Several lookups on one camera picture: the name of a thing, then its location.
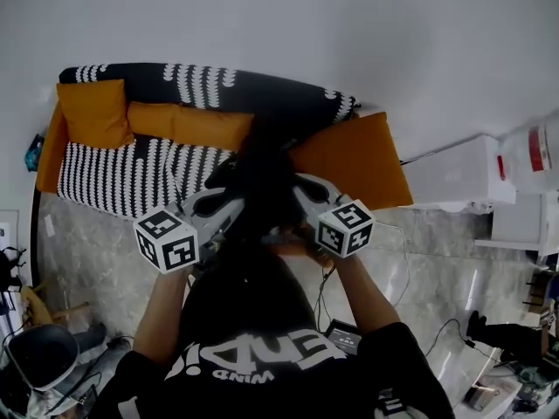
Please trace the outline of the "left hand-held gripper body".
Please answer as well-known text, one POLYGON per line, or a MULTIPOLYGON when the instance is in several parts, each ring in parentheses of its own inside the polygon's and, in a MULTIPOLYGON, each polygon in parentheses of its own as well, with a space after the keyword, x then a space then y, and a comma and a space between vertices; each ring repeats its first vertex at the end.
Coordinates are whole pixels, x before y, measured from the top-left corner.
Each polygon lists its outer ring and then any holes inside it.
POLYGON ((208 261, 245 207, 224 188, 206 189, 184 200, 158 206, 135 219, 142 256, 160 273, 208 261))

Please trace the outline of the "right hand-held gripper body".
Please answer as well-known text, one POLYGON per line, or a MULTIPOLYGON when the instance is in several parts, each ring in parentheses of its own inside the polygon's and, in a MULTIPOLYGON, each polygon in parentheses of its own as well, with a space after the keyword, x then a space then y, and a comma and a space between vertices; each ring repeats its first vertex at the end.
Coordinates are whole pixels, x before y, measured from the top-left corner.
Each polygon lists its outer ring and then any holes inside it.
POLYGON ((375 224, 370 210, 320 177, 296 173, 293 194, 323 249, 346 258, 366 247, 375 224))

